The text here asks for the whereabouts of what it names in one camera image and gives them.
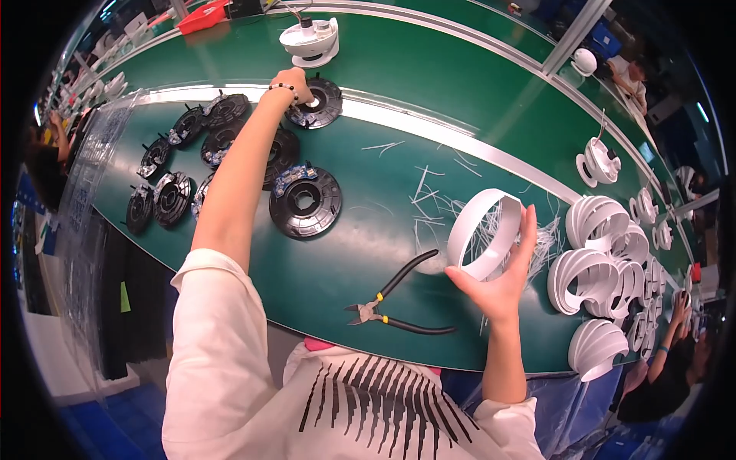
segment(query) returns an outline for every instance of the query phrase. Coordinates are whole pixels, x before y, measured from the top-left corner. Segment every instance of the beaded bracelet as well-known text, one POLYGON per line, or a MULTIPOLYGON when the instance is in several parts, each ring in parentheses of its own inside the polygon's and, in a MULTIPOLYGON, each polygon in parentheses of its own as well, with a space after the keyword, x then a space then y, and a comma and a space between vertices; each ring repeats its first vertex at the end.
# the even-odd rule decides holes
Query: beaded bracelet
POLYGON ((297 90, 294 89, 291 85, 285 85, 284 83, 279 83, 278 85, 269 85, 269 90, 272 90, 273 88, 288 88, 291 90, 292 93, 294 93, 294 100, 291 102, 291 105, 295 105, 297 101, 299 100, 299 94, 297 94, 297 90))

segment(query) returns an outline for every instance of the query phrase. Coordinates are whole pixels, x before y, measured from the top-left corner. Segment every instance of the blue circuit board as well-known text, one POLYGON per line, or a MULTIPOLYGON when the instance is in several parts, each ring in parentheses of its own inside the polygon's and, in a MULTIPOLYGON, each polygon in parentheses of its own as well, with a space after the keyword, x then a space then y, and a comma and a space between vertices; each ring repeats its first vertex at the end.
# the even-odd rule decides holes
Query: blue circuit board
POLYGON ((311 164, 307 162, 305 165, 296 165, 282 172, 274 181, 274 195, 281 198, 289 185, 299 179, 316 179, 317 172, 311 164))

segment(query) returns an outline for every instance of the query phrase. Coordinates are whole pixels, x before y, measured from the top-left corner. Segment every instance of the person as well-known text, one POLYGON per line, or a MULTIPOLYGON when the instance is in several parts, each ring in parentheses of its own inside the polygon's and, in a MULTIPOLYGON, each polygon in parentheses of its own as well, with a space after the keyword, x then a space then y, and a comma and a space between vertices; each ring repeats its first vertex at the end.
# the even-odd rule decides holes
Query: person
POLYGON ((641 65, 632 60, 631 62, 621 56, 614 56, 606 61, 613 72, 613 82, 625 92, 631 94, 639 103, 639 110, 646 115, 646 75, 641 65))
POLYGON ((329 344, 300 343, 286 363, 283 388, 275 388, 266 314, 248 277, 251 237, 279 121, 295 98, 314 97, 300 68, 279 72, 271 85, 212 179, 191 252, 171 281, 180 296, 166 378, 166 455, 542 459, 534 439, 536 399, 526 398, 518 315, 537 240, 534 206, 523 212, 520 243, 498 279, 482 283, 445 269, 489 318, 484 401, 473 418, 442 392, 430 368, 329 344), (240 197, 235 208, 233 196, 240 197))
POLYGON ((617 414, 621 422, 653 422, 672 414, 687 399, 690 388, 707 375, 715 337, 703 332, 697 342, 692 339, 689 325, 682 324, 690 313, 685 300, 683 295, 678 298, 643 382, 621 400, 617 414))
POLYGON ((47 209, 56 213, 66 186, 63 164, 69 156, 69 142, 58 113, 54 111, 50 113, 49 123, 57 146, 44 144, 39 140, 37 130, 30 127, 26 139, 24 163, 31 178, 31 184, 38 194, 38 199, 47 209))
POLYGON ((705 173, 696 171, 692 166, 680 166, 675 170, 675 176, 680 181, 687 201, 693 201, 702 197, 702 194, 695 193, 693 189, 698 190, 707 184, 708 181, 705 173))

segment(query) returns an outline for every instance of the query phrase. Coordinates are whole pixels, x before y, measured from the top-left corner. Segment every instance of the hand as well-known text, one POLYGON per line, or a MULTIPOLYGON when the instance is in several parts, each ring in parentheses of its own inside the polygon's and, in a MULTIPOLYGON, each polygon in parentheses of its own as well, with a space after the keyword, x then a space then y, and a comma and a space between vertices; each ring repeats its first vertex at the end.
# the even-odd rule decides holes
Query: hand
POLYGON ((309 87, 307 87, 306 75, 303 68, 292 67, 282 70, 273 80, 271 80, 272 85, 278 85, 279 83, 294 87, 299 97, 299 101, 297 101, 299 104, 305 104, 306 102, 312 102, 314 100, 312 92, 309 91, 309 87))
POLYGON ((526 284, 529 261, 537 245, 537 212, 534 205, 521 213, 521 243, 512 245, 511 258, 503 274, 492 281, 478 281, 456 266, 445 269, 447 276, 475 302, 491 326, 519 322, 519 299, 526 284))
POLYGON ((51 113, 49 114, 49 121, 54 126, 61 126, 61 124, 62 124, 61 123, 61 117, 59 116, 59 113, 56 110, 52 110, 51 113))
POLYGON ((672 312, 672 321, 670 322, 672 325, 678 325, 683 322, 687 314, 692 310, 691 307, 685 308, 685 300, 687 300, 686 293, 680 291, 677 302, 675 303, 675 309, 672 312))

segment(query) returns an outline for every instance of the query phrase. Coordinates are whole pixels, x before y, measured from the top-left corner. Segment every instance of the red tray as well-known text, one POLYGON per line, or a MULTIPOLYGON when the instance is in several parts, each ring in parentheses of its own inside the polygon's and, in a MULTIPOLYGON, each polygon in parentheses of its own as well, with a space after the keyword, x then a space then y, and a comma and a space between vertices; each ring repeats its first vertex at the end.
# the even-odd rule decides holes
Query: red tray
POLYGON ((228 3, 230 3, 230 0, 217 0, 204 4, 191 12, 177 27, 182 32, 182 35, 212 27, 225 18, 224 6, 228 3))

